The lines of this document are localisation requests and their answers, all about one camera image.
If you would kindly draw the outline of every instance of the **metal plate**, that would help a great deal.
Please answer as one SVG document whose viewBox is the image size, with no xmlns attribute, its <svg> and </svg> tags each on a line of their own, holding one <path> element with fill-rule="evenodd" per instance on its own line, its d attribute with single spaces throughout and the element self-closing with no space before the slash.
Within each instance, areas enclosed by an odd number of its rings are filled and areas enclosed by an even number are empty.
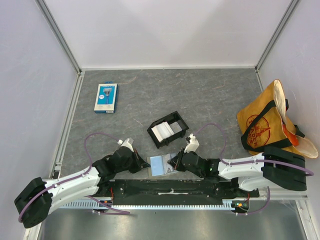
<svg viewBox="0 0 320 240">
<path fill-rule="evenodd" d="M 264 201 L 252 201 L 250 210 Z M 295 201 L 272 201 L 250 216 L 212 210 L 130 210 L 98 215 L 58 209 L 48 216 L 39 240 L 306 240 Z"/>
</svg>

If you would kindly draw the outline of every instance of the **gray marble surface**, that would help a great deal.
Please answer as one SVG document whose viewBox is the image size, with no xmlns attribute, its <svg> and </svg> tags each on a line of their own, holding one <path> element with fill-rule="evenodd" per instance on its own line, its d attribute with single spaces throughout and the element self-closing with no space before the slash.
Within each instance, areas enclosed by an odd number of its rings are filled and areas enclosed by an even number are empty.
<svg viewBox="0 0 320 240">
<path fill-rule="evenodd" d="M 94 105 L 98 84 L 119 84 L 116 113 L 96 114 Z M 237 112 L 261 92 L 254 69 L 157 69 L 86 71 L 68 137 L 61 176 L 88 166 L 84 138 L 94 132 L 105 132 L 122 140 L 132 138 L 143 159 L 177 153 L 186 146 L 179 138 L 169 146 L 157 149 L 147 133 L 152 122 L 178 111 L 189 130 L 186 136 L 204 124 L 215 122 L 227 135 L 225 158 L 241 158 L 249 154 L 241 145 Z M 203 158 L 218 158 L 223 137 L 214 126 L 198 134 L 197 153 Z M 93 161 L 112 154 L 118 145 L 102 135 L 91 137 L 87 148 Z M 135 174 L 122 172 L 118 179 L 146 179 L 148 170 Z M 195 179 L 190 172 L 174 173 L 162 178 Z"/>
</svg>

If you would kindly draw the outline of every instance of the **canvas bag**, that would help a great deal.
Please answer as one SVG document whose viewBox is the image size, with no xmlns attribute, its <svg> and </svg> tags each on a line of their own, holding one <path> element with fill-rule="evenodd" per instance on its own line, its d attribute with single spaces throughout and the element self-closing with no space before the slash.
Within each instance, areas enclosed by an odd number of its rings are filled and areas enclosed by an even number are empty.
<svg viewBox="0 0 320 240">
<path fill-rule="evenodd" d="M 238 112 L 244 149 L 255 155 L 264 152 L 266 146 L 273 146 L 307 158 L 317 158 L 319 154 L 314 144 L 286 117 L 288 107 L 282 84 L 276 79 L 252 103 Z M 283 123 L 297 137 L 297 146 L 293 146 L 284 133 Z"/>
</svg>

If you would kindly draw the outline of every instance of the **white enclosure wall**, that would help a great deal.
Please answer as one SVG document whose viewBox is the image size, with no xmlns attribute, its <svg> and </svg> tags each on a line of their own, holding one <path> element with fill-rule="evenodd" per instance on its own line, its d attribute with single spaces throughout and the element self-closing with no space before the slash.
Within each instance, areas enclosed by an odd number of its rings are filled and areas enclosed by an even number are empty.
<svg viewBox="0 0 320 240">
<path fill-rule="evenodd" d="M 302 0 L 260 70 L 263 87 L 280 79 L 289 100 L 288 116 L 320 150 L 320 20 L 319 0 Z M 307 159 L 315 172 L 308 178 L 308 197 L 318 222 L 319 159 Z"/>
<path fill-rule="evenodd" d="M 0 239 L 22 239 L 14 199 L 47 178 L 77 74 L 34 0 L 0 7 Z"/>
<path fill-rule="evenodd" d="M 46 0 L 84 69 L 253 67 L 290 0 Z"/>
</svg>

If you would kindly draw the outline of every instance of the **black tray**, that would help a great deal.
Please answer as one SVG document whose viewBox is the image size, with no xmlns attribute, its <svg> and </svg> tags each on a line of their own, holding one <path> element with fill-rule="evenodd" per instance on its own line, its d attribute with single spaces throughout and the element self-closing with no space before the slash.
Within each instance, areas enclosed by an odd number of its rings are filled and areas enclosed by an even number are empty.
<svg viewBox="0 0 320 240">
<path fill-rule="evenodd" d="M 151 130 L 153 127 L 155 127 L 156 125 L 159 125 L 163 122 L 167 122 L 169 125 L 173 124 L 174 122 L 177 122 L 179 124 L 179 126 L 181 127 L 182 131 L 179 131 L 177 133 L 175 133 L 174 135 L 162 140 L 161 142 L 158 141 L 156 135 L 154 134 L 154 132 Z M 170 113 L 169 115 L 160 118 L 157 121 L 154 121 L 150 127 L 147 129 L 148 134 L 150 135 L 150 137 L 152 138 L 154 144 L 156 145 L 156 147 L 159 149 L 163 146 L 168 146 L 169 143 L 171 143 L 172 141 L 178 139 L 178 138 L 183 138 L 186 135 L 186 131 L 189 129 L 188 125 L 186 124 L 186 122 L 182 119 L 182 117 L 180 116 L 180 114 L 177 111 L 174 111 L 173 113 Z"/>
</svg>

